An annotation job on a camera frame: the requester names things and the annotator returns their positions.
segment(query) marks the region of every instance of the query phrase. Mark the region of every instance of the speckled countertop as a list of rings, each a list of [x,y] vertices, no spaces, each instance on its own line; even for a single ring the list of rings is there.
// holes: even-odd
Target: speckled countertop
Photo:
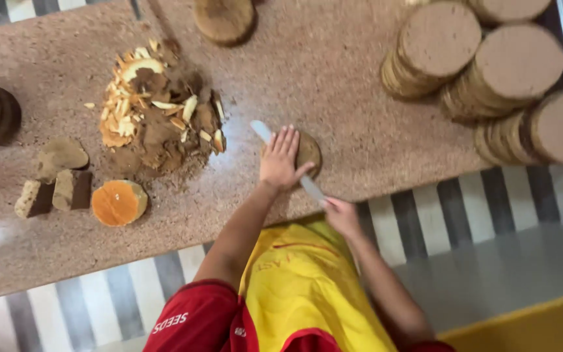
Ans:
[[[0,295],[215,238],[257,180],[260,141],[248,122],[294,123],[319,142],[324,192],[364,200],[487,167],[471,132],[443,119],[432,104],[387,97],[378,79],[406,9],[403,0],[264,1],[244,46],[217,48],[201,39],[189,0],[150,0],[170,19],[185,55],[222,92],[228,151],[177,192],[167,177],[148,190],[152,210],[124,228],[102,226],[88,211],[54,211],[21,220],[13,211],[30,161],[50,137],[79,139],[95,185],[107,176],[98,109],[116,52],[160,36],[141,2],[135,22],[126,1],[0,27],[0,86],[23,108],[22,131],[0,147]],[[317,212],[304,191],[282,197],[268,222]]]

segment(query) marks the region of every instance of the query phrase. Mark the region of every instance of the plastic knife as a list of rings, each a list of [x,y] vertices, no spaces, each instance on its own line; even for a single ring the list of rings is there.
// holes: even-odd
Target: plastic knife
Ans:
[[[251,121],[251,128],[255,131],[255,133],[258,134],[258,136],[260,136],[264,143],[271,141],[271,130],[262,121]],[[314,181],[310,179],[308,175],[301,176],[299,182],[301,183],[301,186],[303,186],[307,194],[310,195],[312,199],[316,200],[319,205],[321,204],[321,201],[325,200],[325,195],[323,194],[323,192],[318,188],[316,183],[314,183]]]

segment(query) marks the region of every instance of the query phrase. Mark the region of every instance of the person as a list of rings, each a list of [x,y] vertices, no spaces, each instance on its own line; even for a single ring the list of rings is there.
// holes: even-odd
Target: person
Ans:
[[[299,138],[292,125],[272,134],[260,181],[168,300],[145,352],[454,351],[436,341],[353,204],[327,198],[326,221],[262,230],[276,198],[314,166],[295,170]]]

